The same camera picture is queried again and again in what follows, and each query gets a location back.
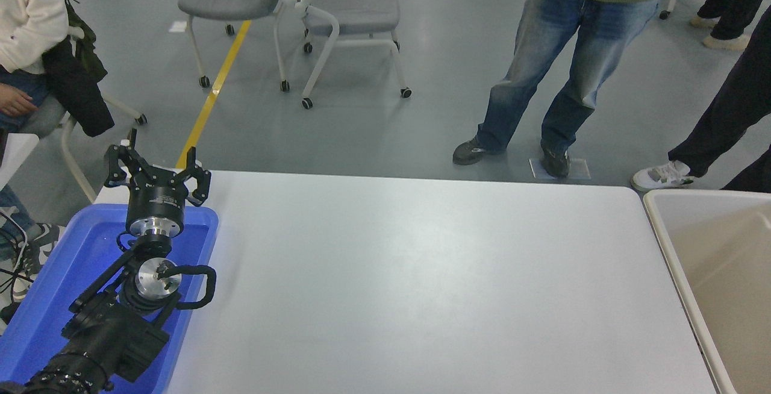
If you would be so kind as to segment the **person's hand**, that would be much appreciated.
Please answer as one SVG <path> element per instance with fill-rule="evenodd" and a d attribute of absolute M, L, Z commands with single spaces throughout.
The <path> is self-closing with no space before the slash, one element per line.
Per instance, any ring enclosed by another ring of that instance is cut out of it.
<path fill-rule="evenodd" d="M 1 112 L 4 116 L 27 116 L 37 110 L 33 97 L 17 87 L 1 84 Z"/>

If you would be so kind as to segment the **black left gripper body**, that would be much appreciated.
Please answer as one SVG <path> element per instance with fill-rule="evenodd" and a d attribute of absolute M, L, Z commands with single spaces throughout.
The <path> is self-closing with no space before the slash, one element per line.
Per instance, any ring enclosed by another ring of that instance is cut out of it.
<path fill-rule="evenodd" d="M 170 219 L 174 223 L 184 221 L 187 186 L 156 186 L 129 180 L 130 198 L 126 221 L 135 223 L 152 217 Z"/>

